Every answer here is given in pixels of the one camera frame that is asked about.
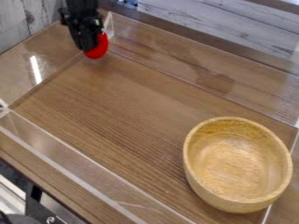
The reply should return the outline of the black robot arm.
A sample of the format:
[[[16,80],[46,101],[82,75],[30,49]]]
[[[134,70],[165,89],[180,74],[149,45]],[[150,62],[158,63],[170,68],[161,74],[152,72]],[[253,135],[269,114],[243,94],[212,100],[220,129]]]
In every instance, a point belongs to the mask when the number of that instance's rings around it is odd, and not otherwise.
[[[104,29],[98,0],[65,0],[65,4],[58,8],[60,23],[68,27],[76,47],[86,52],[98,45]]]

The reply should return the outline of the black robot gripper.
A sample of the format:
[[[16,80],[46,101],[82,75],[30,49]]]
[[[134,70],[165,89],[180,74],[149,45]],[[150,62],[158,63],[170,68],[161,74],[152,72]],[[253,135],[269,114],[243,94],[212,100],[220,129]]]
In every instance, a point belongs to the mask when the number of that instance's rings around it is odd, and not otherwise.
[[[96,10],[80,10],[70,12],[65,7],[58,8],[60,23],[69,28],[69,34],[76,47],[86,52],[92,50],[97,44],[98,29],[88,29],[89,21],[102,16]]]

